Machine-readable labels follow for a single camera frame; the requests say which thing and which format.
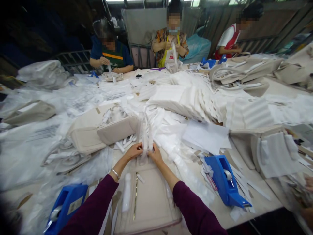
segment tape roll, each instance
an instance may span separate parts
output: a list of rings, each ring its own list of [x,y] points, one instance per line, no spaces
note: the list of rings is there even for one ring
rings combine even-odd
[[[231,180],[232,179],[232,175],[231,175],[231,173],[228,170],[224,169],[224,173],[226,175],[227,180]]]
[[[52,212],[51,212],[51,215],[50,215],[50,220],[51,221],[57,221],[58,220],[58,217],[59,217],[59,214],[61,212],[61,209],[62,209],[62,205],[56,207]]]

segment woman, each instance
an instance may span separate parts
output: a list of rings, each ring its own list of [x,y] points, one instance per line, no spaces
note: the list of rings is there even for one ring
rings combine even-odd
[[[195,195],[184,182],[180,181],[164,163],[160,150],[153,144],[154,152],[148,156],[153,159],[166,179],[176,206],[183,214],[191,234],[227,234],[213,212]],[[59,235],[95,234],[98,235],[108,210],[110,201],[118,187],[118,178],[127,163],[142,154],[142,143],[134,144],[116,163],[113,169],[99,183],[95,191],[78,209]]]
[[[93,22],[93,27],[95,35],[91,37],[93,46],[90,53],[90,65],[98,68],[110,64],[115,73],[132,71],[134,63],[128,48],[116,39],[113,26],[107,18],[99,17]]]
[[[263,4],[254,2],[247,6],[236,23],[232,24],[222,34],[214,53],[216,60],[220,60],[226,54],[226,58],[231,58],[232,53],[241,53],[242,49],[236,44],[241,30],[247,29],[253,21],[257,21],[263,15]]]
[[[189,52],[186,37],[180,31],[180,20],[183,11],[181,0],[172,0],[167,7],[167,27],[156,32],[156,37],[152,43],[153,52],[157,52],[156,63],[159,68],[163,68],[167,53],[171,52],[171,42],[176,45],[176,52],[181,58],[185,58]]]

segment bracelet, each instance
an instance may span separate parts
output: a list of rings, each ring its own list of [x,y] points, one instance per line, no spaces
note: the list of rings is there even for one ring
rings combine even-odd
[[[118,173],[115,170],[113,170],[113,168],[111,169],[111,171],[113,171],[113,173],[116,174],[117,178],[120,179],[120,176],[118,175]]]

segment hand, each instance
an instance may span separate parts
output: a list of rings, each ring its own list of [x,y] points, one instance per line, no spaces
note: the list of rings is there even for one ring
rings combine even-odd
[[[306,189],[313,193],[313,177],[306,177]]]
[[[129,150],[124,154],[123,157],[125,157],[128,161],[138,157],[140,154],[142,154],[142,142],[132,145]]]
[[[114,73],[121,73],[121,70],[119,68],[114,68],[112,72],[114,72]]]
[[[101,57],[100,57],[100,64],[101,64],[101,65],[109,65],[109,64],[110,64],[110,61],[109,61],[107,58],[101,56]]]
[[[148,152],[148,156],[152,158],[155,164],[163,162],[161,152],[157,145],[153,143],[154,152]]]
[[[179,44],[176,44],[175,45],[176,46],[176,51],[179,53],[179,55],[181,56],[181,57],[183,57],[185,54],[186,54],[186,49],[185,48],[183,48],[181,45],[179,45]]]
[[[241,52],[242,52],[242,49],[240,47],[235,49],[235,53],[241,53]]]
[[[171,48],[171,43],[170,42],[163,42],[163,49],[168,50]]]

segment metal rack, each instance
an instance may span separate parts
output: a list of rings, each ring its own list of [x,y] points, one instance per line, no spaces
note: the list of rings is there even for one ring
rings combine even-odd
[[[103,72],[101,69],[94,68],[90,65],[90,51],[91,50],[62,52],[52,59],[59,60],[65,70],[72,74],[90,74],[92,71],[95,71],[97,75],[101,75]]]

